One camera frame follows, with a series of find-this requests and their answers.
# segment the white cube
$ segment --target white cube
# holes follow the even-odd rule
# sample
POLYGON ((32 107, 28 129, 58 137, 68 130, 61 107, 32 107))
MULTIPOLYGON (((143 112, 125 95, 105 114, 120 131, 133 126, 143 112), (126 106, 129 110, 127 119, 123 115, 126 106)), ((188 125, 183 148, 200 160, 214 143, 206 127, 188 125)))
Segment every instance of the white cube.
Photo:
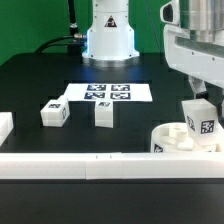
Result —
POLYGON ((205 99, 182 101, 189 137, 199 145, 218 143, 218 114, 216 107, 205 99))
POLYGON ((0 146, 13 129, 12 113, 0 113, 0 146))
POLYGON ((61 96, 50 100, 40 113, 44 126, 62 127, 70 115, 68 99, 61 96))
POLYGON ((97 99, 95 104, 95 126, 113 128, 113 100, 97 99))

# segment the white cylindrical base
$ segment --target white cylindrical base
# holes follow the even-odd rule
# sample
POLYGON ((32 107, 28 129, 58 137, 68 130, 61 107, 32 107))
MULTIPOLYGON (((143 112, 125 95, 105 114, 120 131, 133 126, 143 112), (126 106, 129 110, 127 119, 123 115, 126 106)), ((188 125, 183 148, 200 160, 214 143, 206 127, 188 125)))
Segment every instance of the white cylindrical base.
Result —
POLYGON ((82 56, 84 63, 96 61, 103 67, 136 62, 132 59, 139 52, 134 49, 134 30, 128 23, 128 0, 93 0, 93 24, 82 56))

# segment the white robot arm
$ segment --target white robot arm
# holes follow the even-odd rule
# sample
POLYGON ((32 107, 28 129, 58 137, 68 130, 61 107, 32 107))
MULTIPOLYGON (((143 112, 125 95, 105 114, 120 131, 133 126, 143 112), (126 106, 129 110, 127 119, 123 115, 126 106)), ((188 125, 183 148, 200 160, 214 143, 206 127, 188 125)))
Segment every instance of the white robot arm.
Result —
POLYGON ((134 30, 128 22, 129 0, 92 0, 93 24, 87 32, 83 62, 101 67, 119 67, 138 61, 134 30))
POLYGON ((224 0, 172 0, 160 16, 166 60, 189 75, 195 98, 204 81, 224 89, 224 0))

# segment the black tabletop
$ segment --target black tabletop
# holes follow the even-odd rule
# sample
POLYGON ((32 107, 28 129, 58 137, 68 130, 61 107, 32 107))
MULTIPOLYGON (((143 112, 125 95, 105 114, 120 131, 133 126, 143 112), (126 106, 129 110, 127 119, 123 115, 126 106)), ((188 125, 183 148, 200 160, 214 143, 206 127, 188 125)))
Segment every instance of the black tabletop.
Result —
MULTIPOLYGON (((217 103, 221 90, 209 86, 217 103)), ((193 94, 186 75, 163 55, 139 65, 102 69, 78 56, 20 54, 0 67, 0 111, 15 128, 1 152, 145 152, 154 127, 184 121, 193 94), (153 102, 115 102, 113 129, 94 125, 94 102, 70 102, 62 128, 42 126, 40 110, 69 83, 148 83, 153 102)), ((223 223, 223 180, 1 180, 0 223, 223 223)))
POLYGON ((191 99, 187 76, 170 70, 161 54, 138 65, 90 67, 79 56, 20 54, 0 67, 0 111, 15 128, 1 152, 147 152, 157 125, 184 121, 181 100, 191 99), (95 127, 94 102, 70 102, 62 128, 43 127, 40 110, 69 83, 147 83, 153 102, 115 102, 114 128, 95 127))

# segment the green wall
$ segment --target green wall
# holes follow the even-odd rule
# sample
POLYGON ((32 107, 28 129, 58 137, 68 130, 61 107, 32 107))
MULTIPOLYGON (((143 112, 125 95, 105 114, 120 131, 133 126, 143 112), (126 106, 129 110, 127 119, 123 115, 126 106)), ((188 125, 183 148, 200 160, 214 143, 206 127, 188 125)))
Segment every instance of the green wall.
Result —
MULTIPOLYGON (((160 44, 163 45, 159 9, 166 0, 148 0, 160 44)), ((136 49, 158 52, 145 0, 129 0, 130 25, 136 32, 136 49)), ((85 32, 92 21, 92 1, 75 0, 79 29, 85 32)), ((67 0, 0 0, 0 64, 11 56, 33 52, 41 44, 69 34, 67 0)))

